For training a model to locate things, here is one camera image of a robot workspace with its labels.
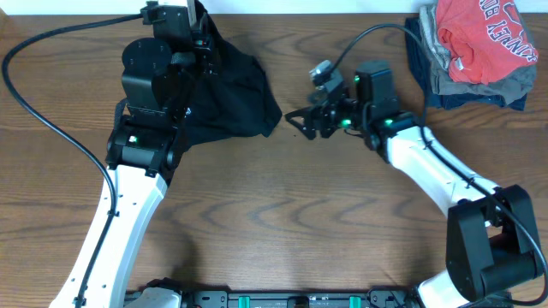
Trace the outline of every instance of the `black fabric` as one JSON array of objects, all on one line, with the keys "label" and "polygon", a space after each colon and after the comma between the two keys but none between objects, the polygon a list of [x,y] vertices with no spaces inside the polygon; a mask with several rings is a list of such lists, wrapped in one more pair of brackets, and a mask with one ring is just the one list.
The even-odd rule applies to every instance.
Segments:
[{"label": "black fabric", "polygon": [[[420,35],[419,18],[407,18],[405,20],[405,27],[413,32],[417,38],[422,39],[422,36]],[[427,106],[452,110],[461,107],[468,102],[479,102],[495,104],[501,108],[510,107],[513,110],[519,111],[523,111],[525,109],[527,94],[525,94],[522,98],[515,100],[508,106],[506,106],[503,97],[500,95],[485,96],[472,93],[455,95],[434,94],[434,92],[432,92],[432,85],[430,84],[430,62],[426,58],[425,54],[420,50],[420,47],[407,34],[405,36],[405,45],[408,53],[409,69],[425,94],[425,104]]]},{"label": "black fabric", "polygon": [[[196,2],[196,15],[206,12]],[[210,32],[220,55],[218,74],[198,82],[186,116],[188,148],[230,137],[270,136],[282,118],[266,73],[257,59],[225,41],[209,17]]]}]

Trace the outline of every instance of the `black cable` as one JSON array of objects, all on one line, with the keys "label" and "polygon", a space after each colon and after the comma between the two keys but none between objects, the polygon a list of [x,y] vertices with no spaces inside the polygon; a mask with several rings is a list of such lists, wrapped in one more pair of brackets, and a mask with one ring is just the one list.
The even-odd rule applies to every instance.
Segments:
[{"label": "black cable", "polygon": [[332,74],[335,71],[335,69],[337,69],[339,64],[341,64],[341,62],[343,61],[343,58],[350,52],[350,50],[354,47],[354,45],[356,45],[361,39],[363,39],[367,34],[373,32],[375,30],[386,28],[386,27],[394,27],[394,28],[397,28],[397,29],[400,29],[400,30],[404,31],[409,36],[411,36],[411,38],[413,38],[414,41],[417,42],[417,44],[419,44],[420,49],[422,50],[422,52],[425,52],[423,47],[422,47],[422,44],[420,43],[420,39],[417,38],[417,36],[414,35],[414,33],[411,32],[411,30],[407,29],[406,27],[401,26],[401,25],[397,25],[397,24],[392,24],[392,23],[378,24],[376,26],[370,27],[369,29],[365,30],[360,35],[358,35],[356,38],[354,38],[354,40],[352,42],[350,42],[348,47],[342,52],[342,54],[339,56],[339,58],[337,59],[337,61],[333,65],[333,68],[329,71],[330,74]]},{"label": "black cable", "polygon": [[[370,27],[369,29],[365,30],[360,35],[358,35],[348,45],[348,47],[344,50],[344,52],[339,56],[339,58],[335,62],[335,65],[333,65],[333,68],[332,68],[332,70],[329,71],[329,73],[331,74],[331,73],[333,73],[333,71],[335,71],[335,69],[338,67],[338,65],[343,61],[343,58],[348,54],[348,52],[352,49],[352,47],[354,47],[354,45],[356,45],[358,43],[358,41],[363,39],[367,34],[373,32],[377,29],[382,29],[382,28],[386,28],[386,27],[394,27],[394,28],[397,28],[397,29],[400,29],[400,30],[404,31],[419,46],[419,49],[422,51],[422,53],[425,56],[427,56],[426,50],[424,49],[423,44],[420,42],[420,39],[416,35],[414,35],[414,33],[412,33],[409,29],[407,29],[404,26],[397,25],[397,24],[379,24],[379,25]],[[544,255],[544,253],[540,249],[537,242],[534,240],[533,236],[531,236],[531,234],[527,231],[525,226],[523,226],[523,223],[520,222],[519,218],[516,217],[514,215],[514,213],[512,213],[508,208],[506,208],[506,206],[500,200],[493,197],[492,194],[490,194],[487,190],[485,190],[480,185],[476,184],[474,182],[474,178],[468,178],[459,169],[457,169],[455,166],[453,166],[453,164],[451,164],[451,162],[447,161],[441,154],[439,154],[436,151],[436,149],[433,148],[431,142],[427,141],[426,134],[425,134],[427,109],[428,109],[428,106],[426,105],[426,101],[425,101],[424,106],[423,106],[422,115],[420,117],[421,121],[420,121],[419,126],[420,126],[420,135],[421,135],[423,141],[425,142],[426,148],[428,150],[430,150],[432,152],[432,154],[434,154],[434,156],[437,157],[442,163],[444,163],[449,169],[451,169],[453,172],[455,172],[455,174],[459,175],[463,180],[465,180],[467,183],[469,183],[469,185],[471,187],[475,188],[480,193],[484,194],[492,202],[494,202],[494,204],[497,205],[497,210],[502,211],[517,226],[517,228],[519,228],[525,234],[525,236],[527,237],[527,240],[529,240],[531,246],[533,247],[534,253],[537,254],[537,256],[540,259],[540,262],[542,263],[542,271],[543,271],[543,275],[544,275],[544,278],[545,278],[545,285],[544,285],[544,289],[542,291],[542,294],[537,299],[530,300],[530,301],[520,301],[520,300],[514,300],[514,299],[502,299],[502,298],[499,298],[499,297],[497,297],[497,298],[499,300],[505,302],[505,303],[512,304],[512,305],[522,305],[522,306],[540,305],[542,302],[544,302],[546,300],[546,298],[548,298],[548,264],[546,263],[546,257]]]},{"label": "black cable", "polygon": [[120,22],[124,21],[132,21],[141,18],[141,14],[137,15],[129,15],[124,16],[120,18],[115,18],[112,20],[107,21],[98,21],[98,22],[92,22],[87,23],[83,25],[77,25],[77,26],[71,26],[71,27],[63,27],[56,30],[52,30],[46,33],[39,34],[37,36],[34,36],[32,38],[27,39],[26,41],[18,44],[14,49],[10,50],[9,53],[6,55],[6,57],[3,59],[2,62],[2,76],[3,80],[8,87],[9,92],[11,95],[14,96],[15,100],[26,110],[28,113],[33,115],[35,118],[40,120],[42,123],[44,123],[47,127],[51,128],[54,132],[60,134],[63,138],[65,138],[68,142],[76,146],[80,151],[82,151],[99,169],[101,174],[103,175],[104,179],[107,182],[107,185],[109,186],[110,190],[110,210],[107,213],[108,218],[106,220],[106,223],[104,224],[103,232],[101,232],[101,235],[99,236],[99,240],[97,242],[97,245],[95,246],[95,249],[93,250],[92,257],[89,261],[89,264],[87,265],[86,272],[84,274],[84,277],[82,278],[82,283],[80,285],[80,290],[78,291],[78,295],[75,298],[75,307],[81,308],[83,305],[84,300],[84,292],[87,288],[87,282],[89,280],[89,276],[92,273],[93,265],[95,264],[95,261],[97,260],[97,256],[99,254],[99,251],[101,250],[101,246],[103,245],[104,238],[106,237],[107,232],[109,231],[109,227],[112,224],[112,219],[114,218],[114,215],[116,214],[116,189],[114,188],[114,184],[112,183],[112,179],[109,177],[109,174],[106,170],[106,168],[103,166],[103,164],[91,153],[83,144],[78,142],[76,139],[71,137],[68,133],[65,133],[61,128],[57,127],[55,124],[50,122],[48,119],[46,119],[43,115],[41,115],[38,111],[36,111],[33,107],[31,107],[27,101],[19,94],[19,92],[15,89],[13,83],[11,82],[11,79],[9,78],[9,62],[11,59],[21,50],[28,47],[30,44],[36,43],[42,39],[47,39],[52,36],[62,34],[62,33],[69,33],[73,31],[78,30],[84,30],[84,29],[90,29],[94,27],[104,27],[109,25],[114,25]]}]

